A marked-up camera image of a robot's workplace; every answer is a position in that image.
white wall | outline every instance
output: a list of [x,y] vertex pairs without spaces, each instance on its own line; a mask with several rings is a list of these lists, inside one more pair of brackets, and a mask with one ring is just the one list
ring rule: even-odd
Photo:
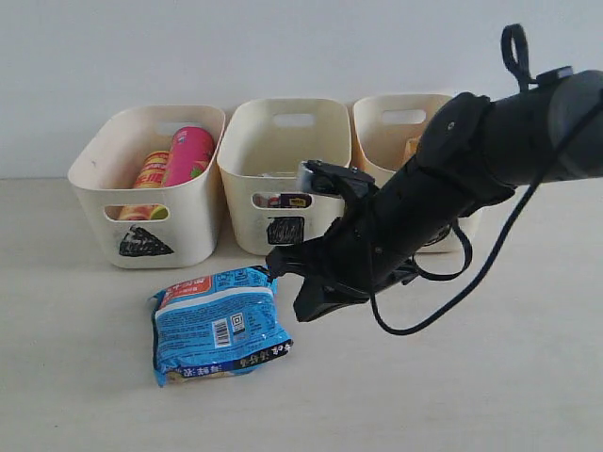
[[0,0],[0,178],[64,176],[134,105],[384,92],[499,97],[505,24],[532,71],[603,69],[595,0]]

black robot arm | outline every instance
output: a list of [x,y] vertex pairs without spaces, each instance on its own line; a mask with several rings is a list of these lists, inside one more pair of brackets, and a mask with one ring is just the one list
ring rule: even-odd
[[508,200],[518,186],[536,182],[535,190],[541,182],[603,176],[603,73],[563,67],[533,79],[518,24],[505,27],[501,48],[520,92],[496,102],[456,96],[430,121],[416,155],[381,189],[358,169],[303,162],[301,189],[340,196],[346,210],[324,236],[267,256],[272,278],[289,272],[305,278],[294,303],[298,320],[409,283],[421,273],[413,255],[446,228],[464,243],[465,269],[471,249],[457,218]]

barcode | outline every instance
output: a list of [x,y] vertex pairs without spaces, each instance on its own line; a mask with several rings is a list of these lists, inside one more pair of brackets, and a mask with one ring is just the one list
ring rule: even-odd
[[229,347],[230,346],[230,334],[228,332],[228,324],[225,318],[212,322],[214,328],[214,342],[216,348],[218,347]]

pink can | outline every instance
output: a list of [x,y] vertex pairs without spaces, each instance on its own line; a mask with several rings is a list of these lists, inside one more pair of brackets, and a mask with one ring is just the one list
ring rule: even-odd
[[163,186],[178,186],[203,174],[214,154],[211,134],[201,127],[183,127],[173,136]]

black strap loop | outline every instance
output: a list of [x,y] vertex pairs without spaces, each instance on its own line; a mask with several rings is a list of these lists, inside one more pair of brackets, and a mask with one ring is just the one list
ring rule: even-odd
[[527,91],[530,83],[536,81],[530,74],[530,56],[528,53],[528,40],[520,24],[507,25],[502,30],[500,37],[500,50],[502,61],[507,70],[517,79],[520,91]]
[[471,265],[471,261],[473,260],[473,247],[471,246],[471,242],[469,241],[469,238],[466,236],[466,234],[463,232],[463,230],[459,226],[458,220],[455,219],[454,222],[451,223],[451,226],[452,226],[452,231],[454,231],[456,236],[459,237],[459,241],[461,242],[461,245],[463,245],[463,252],[464,252],[463,268],[461,268],[461,270],[457,271],[456,273],[448,273],[448,274],[431,273],[431,272],[421,268],[418,265],[418,263],[416,262],[415,257],[413,256],[413,257],[411,257],[411,262],[415,266],[416,273],[418,274],[418,276],[425,278],[426,280],[430,280],[430,281],[452,281],[455,278],[458,278],[459,276],[461,276],[464,273],[464,271],[467,270],[469,268],[469,266]]

